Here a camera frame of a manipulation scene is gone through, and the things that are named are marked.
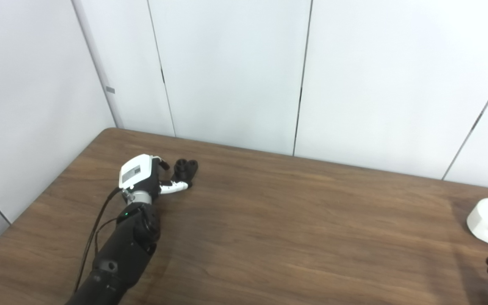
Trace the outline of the black and white left hand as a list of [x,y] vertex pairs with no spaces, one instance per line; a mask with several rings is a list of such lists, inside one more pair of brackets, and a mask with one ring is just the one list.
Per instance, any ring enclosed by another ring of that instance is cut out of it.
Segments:
[[172,194],[192,187],[196,166],[189,166],[180,159],[174,166],[170,180],[162,180],[159,170],[168,171],[171,166],[159,156],[141,154],[122,166],[119,173],[119,188],[122,197],[130,203],[153,203],[160,195]]

